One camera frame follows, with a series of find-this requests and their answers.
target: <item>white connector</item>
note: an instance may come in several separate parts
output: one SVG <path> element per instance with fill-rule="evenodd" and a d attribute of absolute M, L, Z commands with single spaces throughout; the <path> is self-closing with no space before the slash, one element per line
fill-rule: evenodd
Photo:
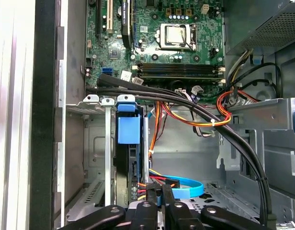
<path fill-rule="evenodd" d="M 107 0 L 107 33 L 113 34 L 113 0 Z"/>
<path fill-rule="evenodd" d="M 202 14 L 207 14 L 209 11 L 209 5 L 208 4 L 204 4 L 201 8 L 201 13 Z"/>

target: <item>mounting hole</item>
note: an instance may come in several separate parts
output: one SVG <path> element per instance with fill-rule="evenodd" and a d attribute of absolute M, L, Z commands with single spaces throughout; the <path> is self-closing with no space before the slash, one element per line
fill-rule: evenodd
<path fill-rule="evenodd" d="M 157 61 L 158 60 L 158 55 L 157 54 L 153 54 L 152 55 L 152 60 L 153 61 Z"/>

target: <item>ram slot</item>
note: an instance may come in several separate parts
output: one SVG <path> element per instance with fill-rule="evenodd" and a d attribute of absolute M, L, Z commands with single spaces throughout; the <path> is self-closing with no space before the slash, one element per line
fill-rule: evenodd
<path fill-rule="evenodd" d="M 107 33 L 113 33 L 113 0 L 107 0 Z"/>
<path fill-rule="evenodd" d="M 101 38 L 101 10 L 102 10 L 102 0 L 96 0 L 95 6 L 95 36 L 97 37 L 98 41 Z"/>
<path fill-rule="evenodd" d="M 216 76 L 218 67 L 212 65 L 191 65 L 191 64 L 148 64 L 144 63 L 138 66 L 139 73 L 142 76 L 162 75 L 208 75 Z"/>

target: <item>black ram slot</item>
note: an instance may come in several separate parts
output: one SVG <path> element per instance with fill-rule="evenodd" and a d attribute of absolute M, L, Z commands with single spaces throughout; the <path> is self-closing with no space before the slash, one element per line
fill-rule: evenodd
<path fill-rule="evenodd" d="M 218 67 L 211 65 L 190 65 L 190 64 L 140 64 L 138 65 L 138 73 L 144 77 L 159 76 L 159 75 L 178 75 L 178 76 L 210 76 L 215 77 L 218 75 Z"/>
<path fill-rule="evenodd" d="M 101 10 L 102 10 L 102 0 L 96 0 L 95 6 L 95 36 L 97 37 L 98 41 L 101 39 Z"/>

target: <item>capacitor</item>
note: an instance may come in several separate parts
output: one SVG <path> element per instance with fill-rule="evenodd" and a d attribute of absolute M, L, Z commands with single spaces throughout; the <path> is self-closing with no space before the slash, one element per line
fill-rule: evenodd
<path fill-rule="evenodd" d="M 118 15 L 122 15 L 122 8 L 121 8 L 121 6 L 119 6 L 119 8 L 118 8 Z"/>

